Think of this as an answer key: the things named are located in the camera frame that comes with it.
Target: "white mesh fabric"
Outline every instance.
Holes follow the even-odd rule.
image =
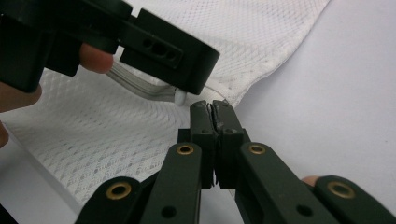
[[[204,40],[221,56],[200,96],[237,105],[248,88],[297,49],[328,0],[131,1]],[[106,76],[46,71],[43,96],[0,119],[79,203],[105,180],[156,172],[187,128],[187,107],[151,102]]]

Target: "black bracket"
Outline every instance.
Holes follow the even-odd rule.
[[[200,191],[214,184],[213,171],[222,189],[235,189],[245,223],[396,223],[347,179],[324,176],[308,187],[270,147],[250,141],[226,102],[198,102],[190,112],[191,127],[179,130],[158,176],[131,188],[118,178],[132,178],[108,180],[76,223],[198,223]]]
[[[73,76],[83,42],[183,91],[199,94],[219,53],[121,0],[0,0],[0,81],[37,88],[44,67]]]

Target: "brass insert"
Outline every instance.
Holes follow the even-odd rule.
[[[111,185],[107,191],[106,196],[111,200],[123,199],[131,193],[132,187],[127,182],[117,182]]]
[[[250,146],[248,147],[248,150],[249,150],[251,153],[254,153],[254,154],[256,154],[256,155],[261,155],[261,154],[264,154],[264,153],[265,153],[265,148],[262,147],[262,146],[259,146],[259,145],[250,145]]]
[[[184,145],[184,146],[178,147],[176,149],[176,151],[180,155],[187,156],[187,155],[190,155],[194,151],[194,148],[191,146]]]
[[[339,181],[330,182],[329,184],[327,184],[327,188],[331,193],[341,198],[353,199],[356,197],[353,188]]]

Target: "human hand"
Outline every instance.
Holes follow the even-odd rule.
[[[87,44],[79,51],[82,66],[97,73],[106,73],[113,64],[113,56]],[[0,82],[0,113],[35,104],[41,96],[41,87],[32,93],[16,90]],[[0,147],[8,141],[8,133],[0,123]]]

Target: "white table surface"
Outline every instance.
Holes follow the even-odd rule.
[[[236,108],[253,141],[299,177],[341,175],[396,214],[396,1],[332,0],[305,42]],[[0,203],[21,224],[73,223],[77,209],[11,139]],[[203,192],[201,223],[242,223],[227,191]]]

